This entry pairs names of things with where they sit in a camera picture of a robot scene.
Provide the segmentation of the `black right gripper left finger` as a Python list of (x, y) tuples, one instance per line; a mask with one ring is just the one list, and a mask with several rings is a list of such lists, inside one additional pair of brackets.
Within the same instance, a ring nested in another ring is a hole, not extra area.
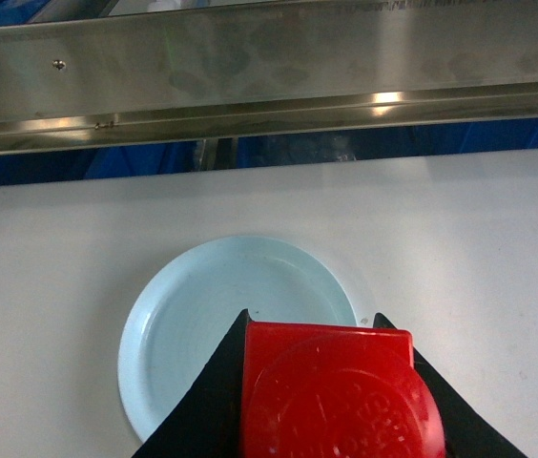
[(237, 457), (249, 312), (243, 309), (173, 411), (136, 457)]

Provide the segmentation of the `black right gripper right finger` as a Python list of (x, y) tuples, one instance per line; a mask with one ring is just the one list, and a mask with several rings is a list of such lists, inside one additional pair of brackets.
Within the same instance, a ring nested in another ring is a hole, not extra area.
[(403, 363), (388, 371), (405, 413), (389, 425), (394, 441), (382, 457), (523, 457), (430, 362), (406, 343)]

